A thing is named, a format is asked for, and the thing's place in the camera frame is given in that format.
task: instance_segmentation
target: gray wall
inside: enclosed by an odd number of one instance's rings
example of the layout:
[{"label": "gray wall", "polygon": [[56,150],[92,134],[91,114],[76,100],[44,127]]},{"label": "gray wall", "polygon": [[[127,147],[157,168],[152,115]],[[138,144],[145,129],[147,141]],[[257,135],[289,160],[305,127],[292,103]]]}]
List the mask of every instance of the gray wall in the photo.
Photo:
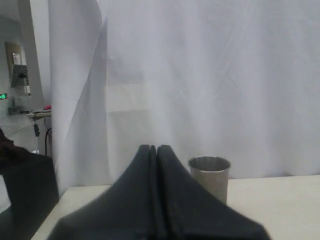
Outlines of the gray wall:
[{"label": "gray wall", "polygon": [[44,103],[51,104],[50,36],[48,0],[30,0],[36,54]]},{"label": "gray wall", "polygon": [[[10,87],[10,74],[7,63],[5,42],[12,42],[21,46],[22,64],[26,64],[26,55],[22,41],[19,22],[0,16],[0,94],[8,93],[8,96],[17,96],[17,89]],[[0,100],[0,117],[8,114],[8,100]]]}]

